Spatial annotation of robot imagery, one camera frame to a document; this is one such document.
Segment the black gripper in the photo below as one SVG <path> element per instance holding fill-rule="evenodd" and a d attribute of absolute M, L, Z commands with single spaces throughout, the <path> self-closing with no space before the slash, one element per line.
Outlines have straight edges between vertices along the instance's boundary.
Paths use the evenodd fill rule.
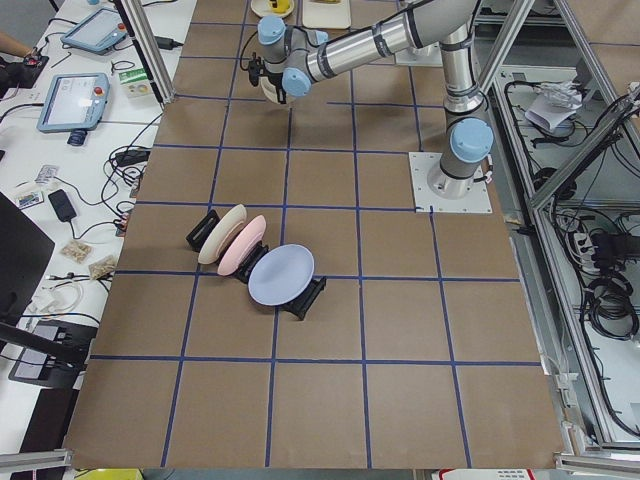
<path fill-rule="evenodd" d="M 288 95 L 282 87 L 283 74 L 281 72 L 271 72 L 265 69 L 262 73 L 261 84 L 265 88 L 276 88 L 276 100 L 281 105 L 289 103 Z"/>

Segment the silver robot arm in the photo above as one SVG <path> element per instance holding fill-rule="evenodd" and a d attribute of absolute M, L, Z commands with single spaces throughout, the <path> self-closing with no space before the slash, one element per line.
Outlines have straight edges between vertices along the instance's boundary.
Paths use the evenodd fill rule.
<path fill-rule="evenodd" d="M 382 59 L 406 66 L 408 58 L 437 46 L 444 75 L 446 145 L 427 175 L 429 189 L 460 200 L 476 183 L 494 133 L 484 109 L 486 94 L 474 72 L 473 24 L 477 1 L 413 1 L 370 26 L 338 38 L 269 15 L 257 26 L 258 49 L 248 77 L 272 102 L 287 104 L 309 94 L 313 85 Z"/>

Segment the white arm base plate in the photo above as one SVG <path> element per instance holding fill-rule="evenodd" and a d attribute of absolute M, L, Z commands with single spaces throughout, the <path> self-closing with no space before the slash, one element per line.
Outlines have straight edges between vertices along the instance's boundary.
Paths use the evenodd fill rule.
<path fill-rule="evenodd" d="M 404 66 L 441 68 L 442 58 L 439 45 L 434 43 L 421 49 L 411 47 L 399 51 L 395 54 L 395 63 Z"/>
<path fill-rule="evenodd" d="M 480 165 L 464 180 L 450 179 L 440 169 L 439 152 L 409 152 L 409 169 L 417 213 L 493 213 L 485 172 Z"/>

